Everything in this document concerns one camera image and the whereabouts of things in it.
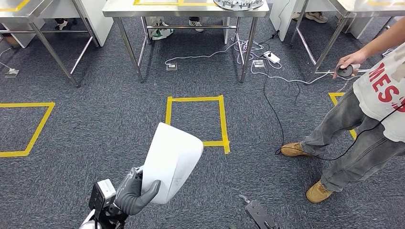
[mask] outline hand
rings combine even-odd
[[[142,174],[134,173],[134,168],[131,170],[123,184],[118,189],[114,203],[127,215],[138,214],[159,192],[160,180],[155,180],[149,190],[141,195],[142,189]]]
[[[349,54],[345,57],[342,57],[336,67],[339,65],[342,65],[341,68],[346,68],[349,66],[349,64],[361,64],[367,59],[367,54],[363,50],[358,50],[357,52],[354,52],[352,54]],[[352,76],[355,76],[357,73],[358,69],[354,69]],[[336,79],[337,74],[336,72],[333,73],[333,78]]]

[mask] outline white curved object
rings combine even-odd
[[[151,201],[167,203],[182,187],[203,153],[203,142],[184,131],[159,123],[143,165],[142,193],[161,180]]]

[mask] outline handheld controller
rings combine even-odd
[[[349,64],[346,68],[341,68],[342,64],[337,66],[335,72],[338,76],[343,78],[349,78],[353,74],[354,68],[353,65]]]

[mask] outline stainless steel table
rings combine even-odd
[[[0,23],[29,23],[32,27],[32,31],[8,31],[8,30],[0,30],[0,34],[3,33],[35,33],[38,38],[42,41],[45,45],[46,49],[48,49],[49,53],[52,57],[56,60],[59,64],[63,72],[67,75],[70,81],[73,83],[75,87],[80,87],[80,84],[74,79],[72,76],[73,72],[75,71],[77,65],[79,64],[80,60],[82,59],[85,51],[87,50],[91,41],[98,47],[98,43],[94,37],[93,32],[90,29],[89,24],[87,23],[84,14],[82,13],[80,3],[78,0],[72,0],[78,14],[80,15],[83,23],[86,26],[85,31],[41,31],[35,24],[34,20],[39,17],[39,15],[48,7],[53,0],[1,0],[0,1]],[[70,33],[70,32],[84,32],[90,35],[90,38],[82,50],[79,58],[77,59],[73,69],[68,71],[66,66],[63,64],[62,60],[59,58],[58,54],[56,54],[55,50],[52,48],[50,43],[44,36],[44,33]]]
[[[202,26],[201,29],[234,29],[235,41],[239,40],[239,27],[241,17],[251,17],[252,25],[250,27],[249,41],[247,50],[242,58],[242,74],[240,82],[243,83],[246,76],[246,70],[249,62],[249,55],[253,44],[253,37],[255,35],[257,18],[265,17],[269,12],[268,5],[264,3],[261,7],[254,10],[246,11],[230,11],[218,7],[213,0],[107,0],[103,8],[104,16],[112,17],[117,23],[124,43],[128,49],[135,72],[141,82],[144,82],[139,68],[141,67],[143,53],[146,44],[150,44],[149,29],[195,29],[193,26],[147,26],[146,18],[148,16],[171,16],[171,17],[237,17],[236,26]],[[132,50],[131,44],[128,40],[127,32],[122,24],[122,17],[141,17],[145,38],[140,50],[139,59],[137,60]]]
[[[315,60],[315,57],[312,55],[312,52],[309,49],[305,38],[299,30],[299,26],[302,22],[302,18],[304,17],[305,9],[308,6],[308,2],[309,0],[304,0],[301,15],[297,21],[297,25],[295,27],[294,34],[292,35],[290,44],[293,44],[294,39],[298,34],[302,43],[304,44],[305,49],[307,50],[312,63],[314,64],[314,69],[312,70],[310,77],[312,77],[316,73],[325,74],[329,72],[329,70],[318,71],[318,69],[322,62],[325,60],[325,57],[328,55],[332,45],[335,43],[349,18],[405,16],[405,0],[329,0],[329,2],[332,3],[336,10],[340,13],[341,19],[339,20],[336,31],[332,35],[332,38],[329,40],[323,53],[320,55],[318,60]]]

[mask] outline black robotic finger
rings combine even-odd
[[[127,181],[114,203],[127,215],[138,214],[159,192],[160,180],[155,180],[149,190],[141,195],[142,174],[136,174]]]

